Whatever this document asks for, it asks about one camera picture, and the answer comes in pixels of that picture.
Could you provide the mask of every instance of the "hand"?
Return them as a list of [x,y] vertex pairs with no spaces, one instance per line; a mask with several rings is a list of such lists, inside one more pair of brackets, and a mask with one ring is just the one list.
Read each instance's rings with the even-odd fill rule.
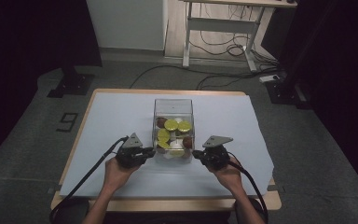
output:
[[[237,160],[230,157],[230,160],[238,165]],[[242,181],[241,181],[241,172],[237,170],[237,168],[228,165],[227,167],[215,171],[210,167],[207,167],[208,170],[213,173],[217,180],[219,180],[219,183],[223,185],[226,189],[228,189],[233,195],[239,194],[240,192],[244,192]]]
[[116,158],[112,158],[105,163],[105,175],[103,181],[103,190],[113,194],[116,190],[123,187],[133,172],[140,166],[126,169],[120,167]]

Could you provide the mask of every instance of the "white tabletop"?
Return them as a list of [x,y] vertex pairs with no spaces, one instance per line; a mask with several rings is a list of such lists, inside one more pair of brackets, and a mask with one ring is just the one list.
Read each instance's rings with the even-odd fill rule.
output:
[[[253,176],[262,194],[272,178],[273,163],[258,127],[249,96],[161,95],[98,92],[89,109],[74,157],[63,181],[61,195],[67,195],[104,152],[119,138],[137,133],[144,147],[152,146],[155,99],[191,99],[194,107],[195,146],[211,135],[234,138],[225,144]],[[103,184],[101,165],[76,196],[95,197]],[[246,176],[242,182],[250,195],[255,195]],[[231,194],[215,176],[195,160],[189,164],[160,164],[149,159],[116,197],[126,198],[193,198],[230,197]]]

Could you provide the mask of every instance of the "power strip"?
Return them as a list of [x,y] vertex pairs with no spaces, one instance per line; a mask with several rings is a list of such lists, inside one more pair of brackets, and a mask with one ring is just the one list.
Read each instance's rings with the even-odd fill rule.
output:
[[270,81],[279,81],[280,78],[277,75],[273,75],[273,76],[261,77],[259,80],[261,83],[265,83]]

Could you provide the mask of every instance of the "black curtain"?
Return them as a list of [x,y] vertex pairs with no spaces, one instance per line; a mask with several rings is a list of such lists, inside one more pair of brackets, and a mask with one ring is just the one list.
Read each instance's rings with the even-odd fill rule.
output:
[[280,60],[358,174],[358,1],[301,1]]
[[63,64],[102,66],[86,0],[0,0],[0,145]]

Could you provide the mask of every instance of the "wall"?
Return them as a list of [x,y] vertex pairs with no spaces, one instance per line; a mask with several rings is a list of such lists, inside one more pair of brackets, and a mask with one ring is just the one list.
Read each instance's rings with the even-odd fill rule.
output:
[[167,0],[88,0],[100,48],[163,50]]

